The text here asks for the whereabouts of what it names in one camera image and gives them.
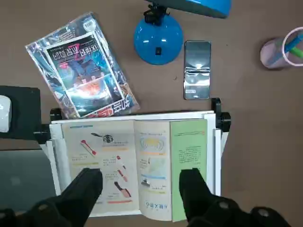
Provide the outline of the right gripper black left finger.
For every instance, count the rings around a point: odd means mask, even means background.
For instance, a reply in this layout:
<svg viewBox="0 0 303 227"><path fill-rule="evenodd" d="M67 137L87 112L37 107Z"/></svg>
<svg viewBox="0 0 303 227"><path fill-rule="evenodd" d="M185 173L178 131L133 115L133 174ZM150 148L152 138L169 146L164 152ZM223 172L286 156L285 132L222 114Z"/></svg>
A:
<svg viewBox="0 0 303 227"><path fill-rule="evenodd" d="M35 204L16 214L0 211L2 227L83 227L101 195L103 176L100 169L84 168L58 196Z"/></svg>

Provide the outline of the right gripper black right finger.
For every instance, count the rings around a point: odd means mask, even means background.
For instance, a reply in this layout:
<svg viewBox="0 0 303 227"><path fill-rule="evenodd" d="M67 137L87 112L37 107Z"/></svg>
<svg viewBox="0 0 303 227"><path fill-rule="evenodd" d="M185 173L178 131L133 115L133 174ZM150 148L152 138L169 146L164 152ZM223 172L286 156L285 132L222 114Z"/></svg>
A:
<svg viewBox="0 0 303 227"><path fill-rule="evenodd" d="M182 170L179 192L189 227L288 227L276 210L254 207L244 212L232 199L214 195L198 169Z"/></svg>

